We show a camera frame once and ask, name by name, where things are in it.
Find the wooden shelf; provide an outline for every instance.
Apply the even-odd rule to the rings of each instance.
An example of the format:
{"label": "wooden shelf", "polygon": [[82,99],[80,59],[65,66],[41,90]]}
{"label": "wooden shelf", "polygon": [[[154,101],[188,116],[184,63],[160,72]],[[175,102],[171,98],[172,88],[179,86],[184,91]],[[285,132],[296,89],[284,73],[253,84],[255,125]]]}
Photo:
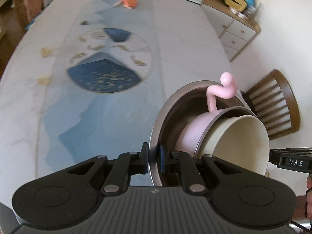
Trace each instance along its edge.
{"label": "wooden shelf", "polygon": [[241,19],[238,15],[235,15],[233,12],[231,12],[230,8],[224,5],[220,0],[204,0],[202,3],[229,15],[257,33],[261,32],[261,28],[257,23],[255,25],[251,25],[247,20]]}

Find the wooden floor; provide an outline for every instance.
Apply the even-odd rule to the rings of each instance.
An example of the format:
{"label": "wooden floor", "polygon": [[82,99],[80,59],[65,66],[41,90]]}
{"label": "wooden floor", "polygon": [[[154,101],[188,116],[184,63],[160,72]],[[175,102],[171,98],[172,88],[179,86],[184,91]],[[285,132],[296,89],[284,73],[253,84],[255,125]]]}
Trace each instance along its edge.
{"label": "wooden floor", "polygon": [[0,77],[10,60],[15,48],[25,34],[25,30],[19,25],[14,9],[11,8],[12,1],[8,0],[0,8],[1,20],[6,30],[0,40]]}

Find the pink mug handle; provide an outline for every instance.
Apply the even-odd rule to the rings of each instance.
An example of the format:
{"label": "pink mug handle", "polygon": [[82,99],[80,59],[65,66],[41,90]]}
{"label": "pink mug handle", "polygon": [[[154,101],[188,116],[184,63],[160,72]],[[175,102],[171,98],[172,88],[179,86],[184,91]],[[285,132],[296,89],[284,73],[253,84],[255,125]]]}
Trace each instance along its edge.
{"label": "pink mug handle", "polygon": [[220,81],[223,86],[210,85],[206,91],[209,112],[217,110],[216,96],[229,99],[234,97],[237,92],[237,81],[231,73],[224,72],[220,77]]}

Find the wooden chair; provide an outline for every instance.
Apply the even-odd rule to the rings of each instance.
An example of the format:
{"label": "wooden chair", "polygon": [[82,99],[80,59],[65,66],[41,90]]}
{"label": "wooden chair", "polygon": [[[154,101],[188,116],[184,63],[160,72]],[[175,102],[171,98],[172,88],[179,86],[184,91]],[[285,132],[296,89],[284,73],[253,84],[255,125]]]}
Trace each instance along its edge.
{"label": "wooden chair", "polygon": [[287,80],[277,69],[243,97],[266,127],[270,140],[298,131],[300,115],[297,101]]}
{"label": "wooden chair", "polygon": [[28,25],[27,15],[26,15],[26,8],[24,5],[24,0],[13,0],[14,2],[14,9],[19,21],[19,24],[23,29]]}

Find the beige bowl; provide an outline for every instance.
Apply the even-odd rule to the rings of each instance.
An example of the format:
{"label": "beige bowl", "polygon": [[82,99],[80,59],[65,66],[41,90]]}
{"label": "beige bowl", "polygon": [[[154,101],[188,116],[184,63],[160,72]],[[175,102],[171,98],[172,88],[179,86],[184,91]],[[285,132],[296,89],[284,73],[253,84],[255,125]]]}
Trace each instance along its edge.
{"label": "beige bowl", "polygon": [[269,161],[269,137],[262,122],[254,116],[220,119],[208,130],[197,158],[203,154],[264,175]]}

